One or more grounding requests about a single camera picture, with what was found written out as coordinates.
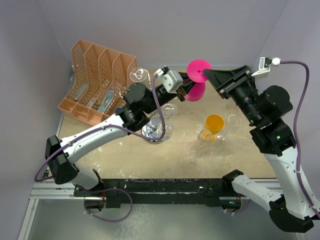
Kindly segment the clear wine glass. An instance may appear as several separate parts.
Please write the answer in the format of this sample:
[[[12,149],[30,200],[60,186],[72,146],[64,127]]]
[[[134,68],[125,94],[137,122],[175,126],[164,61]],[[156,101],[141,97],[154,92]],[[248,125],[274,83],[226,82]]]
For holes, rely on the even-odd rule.
[[[161,107],[161,112],[165,123],[165,134],[163,140],[168,140],[174,131],[174,124],[172,122],[173,118],[178,115],[178,107],[172,103],[166,103]]]
[[[141,67],[136,67],[129,73],[129,82],[128,86],[136,83],[144,84],[148,89],[151,85],[151,79],[149,72]]]

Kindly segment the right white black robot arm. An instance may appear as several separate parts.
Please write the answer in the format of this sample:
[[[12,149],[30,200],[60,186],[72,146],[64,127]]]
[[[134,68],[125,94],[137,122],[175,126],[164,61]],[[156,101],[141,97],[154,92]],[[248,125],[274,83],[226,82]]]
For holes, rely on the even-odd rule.
[[[232,70],[205,69],[203,74],[223,99],[232,99],[248,119],[250,134],[271,165],[281,192],[263,187],[233,170],[223,177],[228,196],[244,195],[264,208],[282,231],[305,233],[319,219],[315,198],[298,160],[298,141],[283,116],[293,109],[288,92],[272,85],[259,93],[249,66]]]

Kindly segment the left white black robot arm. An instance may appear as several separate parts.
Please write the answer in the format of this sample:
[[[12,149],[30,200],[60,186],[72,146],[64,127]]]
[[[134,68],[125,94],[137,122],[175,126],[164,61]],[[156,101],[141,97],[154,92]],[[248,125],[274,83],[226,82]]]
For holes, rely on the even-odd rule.
[[[169,70],[155,74],[148,89],[143,83],[132,83],[123,99],[125,105],[106,120],[73,136],[46,140],[45,162],[51,179],[57,185],[73,183],[84,188],[91,196],[103,191],[103,181],[94,169],[87,169],[77,161],[91,151],[113,140],[137,133],[149,121],[148,114],[161,111],[161,107],[173,98],[185,101],[185,96],[195,87],[185,72]]]

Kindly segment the pink plastic goblet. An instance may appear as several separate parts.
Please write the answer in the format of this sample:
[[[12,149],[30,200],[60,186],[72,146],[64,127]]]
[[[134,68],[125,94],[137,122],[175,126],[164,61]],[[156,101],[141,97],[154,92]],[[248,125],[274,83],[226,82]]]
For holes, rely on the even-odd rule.
[[[211,64],[204,59],[195,59],[191,61],[187,68],[186,73],[189,79],[195,83],[191,90],[184,96],[189,102],[199,101],[205,93],[206,81],[208,78],[203,73],[205,69],[212,69]]]

